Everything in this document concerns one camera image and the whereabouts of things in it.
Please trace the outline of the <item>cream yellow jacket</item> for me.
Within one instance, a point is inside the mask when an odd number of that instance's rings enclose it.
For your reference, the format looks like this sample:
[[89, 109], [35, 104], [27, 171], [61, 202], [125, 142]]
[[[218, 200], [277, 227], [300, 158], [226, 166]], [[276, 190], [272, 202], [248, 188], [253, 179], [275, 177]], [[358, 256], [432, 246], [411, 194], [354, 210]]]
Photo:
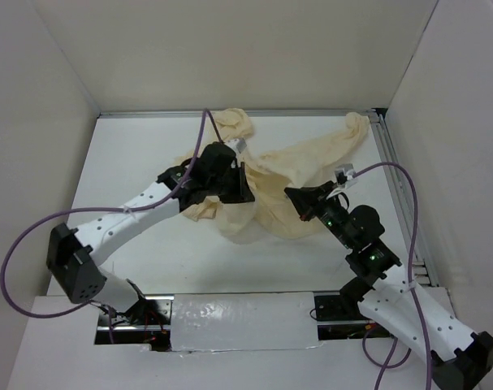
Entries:
[[284, 189], [314, 186], [320, 179], [329, 180], [334, 168], [364, 141], [369, 129], [368, 117], [350, 112], [345, 115], [344, 127], [339, 132], [328, 132], [257, 157], [245, 150], [241, 159], [255, 202], [228, 205], [217, 197], [207, 197], [182, 215], [194, 222], [212, 219], [225, 237], [239, 235], [252, 221], [282, 239], [316, 234], [323, 226], [315, 221], [300, 221]]

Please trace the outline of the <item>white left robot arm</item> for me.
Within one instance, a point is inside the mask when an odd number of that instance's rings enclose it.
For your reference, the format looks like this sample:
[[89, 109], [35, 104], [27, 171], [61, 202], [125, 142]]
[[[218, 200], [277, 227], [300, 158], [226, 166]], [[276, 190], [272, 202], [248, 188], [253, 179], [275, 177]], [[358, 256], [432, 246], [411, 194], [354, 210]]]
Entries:
[[175, 217], [207, 197], [223, 204], [255, 200], [245, 174], [243, 139], [208, 144], [195, 161], [186, 160], [158, 176], [146, 190], [117, 213], [78, 227], [54, 227], [46, 265], [70, 302], [95, 301], [115, 311], [126, 323], [139, 323], [157, 306], [129, 279], [104, 271], [109, 256], [165, 219]]

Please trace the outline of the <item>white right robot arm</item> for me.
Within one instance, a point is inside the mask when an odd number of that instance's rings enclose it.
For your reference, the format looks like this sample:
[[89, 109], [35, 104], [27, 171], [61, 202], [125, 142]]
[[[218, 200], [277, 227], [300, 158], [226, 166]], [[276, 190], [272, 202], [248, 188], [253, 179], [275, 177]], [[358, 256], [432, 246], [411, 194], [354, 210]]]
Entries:
[[351, 319], [362, 315], [383, 326], [418, 355], [441, 389], [473, 389], [493, 367], [493, 337], [475, 332], [445, 310], [384, 244], [377, 210], [342, 206], [335, 183], [285, 188], [300, 219], [320, 221], [349, 249], [355, 276], [339, 291], [340, 308]]

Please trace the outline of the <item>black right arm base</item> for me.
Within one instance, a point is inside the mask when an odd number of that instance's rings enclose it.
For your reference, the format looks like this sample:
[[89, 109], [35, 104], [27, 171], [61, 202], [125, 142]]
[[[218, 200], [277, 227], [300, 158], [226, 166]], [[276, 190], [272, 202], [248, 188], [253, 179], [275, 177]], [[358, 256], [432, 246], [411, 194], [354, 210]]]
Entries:
[[317, 323], [318, 339], [360, 340], [367, 333], [371, 338], [389, 337], [390, 333], [364, 317], [359, 308], [362, 298], [371, 288], [355, 277], [339, 291], [314, 294], [314, 308], [309, 316]]

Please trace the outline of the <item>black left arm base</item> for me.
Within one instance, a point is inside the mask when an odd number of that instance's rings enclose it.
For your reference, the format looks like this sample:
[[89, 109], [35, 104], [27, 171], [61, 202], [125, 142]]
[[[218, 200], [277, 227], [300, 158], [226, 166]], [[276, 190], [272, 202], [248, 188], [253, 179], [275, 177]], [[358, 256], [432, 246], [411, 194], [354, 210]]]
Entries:
[[155, 352], [171, 351], [173, 297], [145, 297], [128, 313], [108, 305], [100, 309], [95, 345], [141, 345]]

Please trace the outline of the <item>white taped front board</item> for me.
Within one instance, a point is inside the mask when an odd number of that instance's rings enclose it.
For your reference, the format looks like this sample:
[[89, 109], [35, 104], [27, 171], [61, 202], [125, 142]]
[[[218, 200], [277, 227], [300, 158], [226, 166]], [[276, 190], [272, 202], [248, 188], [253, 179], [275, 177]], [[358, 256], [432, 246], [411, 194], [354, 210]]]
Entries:
[[176, 352], [313, 349], [320, 345], [311, 292], [177, 295], [171, 315]]

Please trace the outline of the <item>aluminium frame rail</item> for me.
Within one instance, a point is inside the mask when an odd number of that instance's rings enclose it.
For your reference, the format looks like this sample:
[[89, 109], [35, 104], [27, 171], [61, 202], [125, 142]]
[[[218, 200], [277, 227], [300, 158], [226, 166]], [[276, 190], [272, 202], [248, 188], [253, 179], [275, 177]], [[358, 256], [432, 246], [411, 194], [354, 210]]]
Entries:
[[[370, 121], [370, 132], [378, 151], [378, 160], [385, 161], [383, 165], [387, 185], [393, 200], [400, 228], [405, 242], [410, 243], [413, 235], [413, 192], [409, 189], [409, 181], [404, 173], [403, 167], [399, 166], [399, 159], [391, 141], [385, 121], [387, 109], [356, 109], [356, 108], [310, 108], [310, 109], [247, 109], [246, 114], [252, 122], [258, 118], [291, 118], [291, 117], [313, 117], [313, 118], [341, 118], [349, 112], [357, 112], [359, 115], [368, 117]], [[103, 111], [97, 118], [98, 122], [103, 119], [166, 119], [166, 118], [198, 118], [198, 110], [156, 110], [156, 111]], [[422, 239], [420, 228], [416, 225], [417, 241], [414, 251], [415, 262], [413, 267], [417, 278], [423, 285], [428, 287], [440, 287], [438, 272], [430, 257], [428, 245]], [[425, 269], [425, 274], [419, 274], [419, 269]]]

